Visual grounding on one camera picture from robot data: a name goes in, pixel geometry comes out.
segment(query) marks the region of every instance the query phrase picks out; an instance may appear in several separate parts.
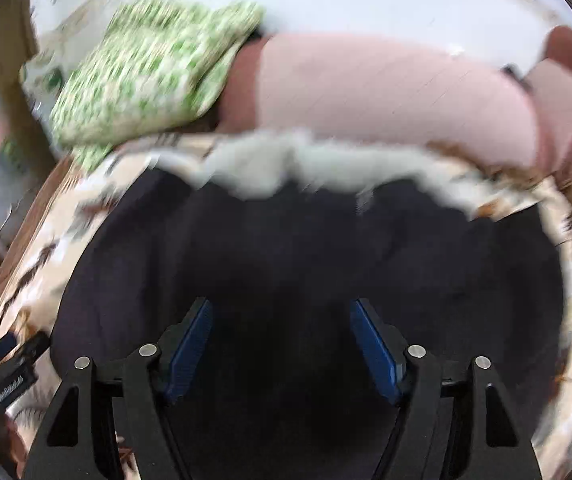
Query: pink cushion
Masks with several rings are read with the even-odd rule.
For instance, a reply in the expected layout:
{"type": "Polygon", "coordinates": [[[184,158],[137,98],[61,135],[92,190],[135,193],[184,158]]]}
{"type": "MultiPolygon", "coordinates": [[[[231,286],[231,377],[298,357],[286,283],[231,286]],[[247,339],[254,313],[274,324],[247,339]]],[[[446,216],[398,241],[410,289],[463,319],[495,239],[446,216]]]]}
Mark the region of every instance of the pink cushion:
{"type": "Polygon", "coordinates": [[[461,143],[486,163],[547,170],[526,92],[497,70],[367,36],[278,34],[263,48],[257,126],[367,142],[461,143]]]}
{"type": "Polygon", "coordinates": [[[526,81],[555,147],[553,169],[565,173],[572,160],[572,72],[544,59],[528,73],[526,81]]]}

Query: blue gripper pad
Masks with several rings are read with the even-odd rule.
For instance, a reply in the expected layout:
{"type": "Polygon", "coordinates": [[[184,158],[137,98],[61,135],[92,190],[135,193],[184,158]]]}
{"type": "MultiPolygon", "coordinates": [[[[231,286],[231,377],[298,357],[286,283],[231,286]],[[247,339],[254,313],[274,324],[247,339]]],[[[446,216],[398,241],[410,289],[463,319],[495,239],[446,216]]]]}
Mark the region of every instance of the blue gripper pad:
{"type": "Polygon", "coordinates": [[[351,330],[377,391],[391,404],[396,404],[402,396],[397,383],[403,377],[397,377],[397,364],[359,301],[351,303],[351,330]]]}
{"type": "Polygon", "coordinates": [[[170,402],[184,396],[191,386],[199,359],[206,348],[212,329],[212,304],[205,301],[192,321],[170,362],[168,383],[163,395],[170,402]]]}

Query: white fluffy fabric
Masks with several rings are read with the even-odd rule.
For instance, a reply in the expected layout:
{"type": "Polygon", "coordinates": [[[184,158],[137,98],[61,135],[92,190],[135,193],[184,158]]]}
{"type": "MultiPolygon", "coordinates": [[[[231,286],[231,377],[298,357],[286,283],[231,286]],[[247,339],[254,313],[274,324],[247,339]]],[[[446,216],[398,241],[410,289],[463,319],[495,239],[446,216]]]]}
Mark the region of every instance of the white fluffy fabric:
{"type": "Polygon", "coordinates": [[[481,176],[453,179],[448,165],[447,159],[416,146],[316,140],[305,130],[259,130],[223,140],[198,166],[170,151],[155,153],[150,163],[181,176],[195,188],[212,181],[247,200],[272,196],[288,180],[305,191],[323,187],[359,195],[393,180],[411,178],[439,204],[472,217],[500,192],[481,176]]]}

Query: dark garment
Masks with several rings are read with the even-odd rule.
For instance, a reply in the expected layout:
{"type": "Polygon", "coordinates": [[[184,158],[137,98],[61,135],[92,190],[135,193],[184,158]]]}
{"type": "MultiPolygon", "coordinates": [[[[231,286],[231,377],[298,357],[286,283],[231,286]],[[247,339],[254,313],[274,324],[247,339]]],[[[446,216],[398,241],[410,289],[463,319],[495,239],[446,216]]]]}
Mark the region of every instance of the dark garment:
{"type": "Polygon", "coordinates": [[[370,478],[395,410],[347,323],[345,304],[368,298],[410,344],[488,356],[531,434],[564,305],[538,208],[469,222],[410,180],[358,202],[295,185],[242,201],[145,171],[70,278],[56,370],[125,357],[205,296],[213,332],[191,390],[167,410],[194,478],[370,478]]]}

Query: mattress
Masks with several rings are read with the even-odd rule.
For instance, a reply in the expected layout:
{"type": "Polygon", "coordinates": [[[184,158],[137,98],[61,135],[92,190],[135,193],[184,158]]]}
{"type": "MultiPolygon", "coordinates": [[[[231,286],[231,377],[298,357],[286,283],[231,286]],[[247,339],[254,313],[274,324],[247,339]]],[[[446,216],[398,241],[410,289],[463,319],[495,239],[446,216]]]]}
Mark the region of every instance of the mattress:
{"type": "MultiPolygon", "coordinates": [[[[123,192],[156,164],[169,164],[188,176],[198,173],[203,157],[218,140],[167,134],[129,142],[89,176],[82,176],[68,162],[61,163],[37,197],[0,269],[0,336],[11,328],[20,339],[35,330],[50,331],[76,262],[123,192]]],[[[441,164],[453,182],[470,175],[480,178],[479,169],[460,158],[444,157],[441,164]]],[[[550,402],[532,443],[543,478],[564,478],[572,469],[572,208],[550,178],[533,183],[507,169],[485,183],[493,192],[479,197],[477,214],[499,219],[538,203],[544,230],[559,248],[566,297],[560,359],[550,385],[550,402]]],[[[18,422],[35,399],[45,409],[58,386],[49,359],[44,355],[37,364],[37,386],[10,409],[18,422]]],[[[35,424],[28,421],[19,427],[30,446],[35,424]]]]}

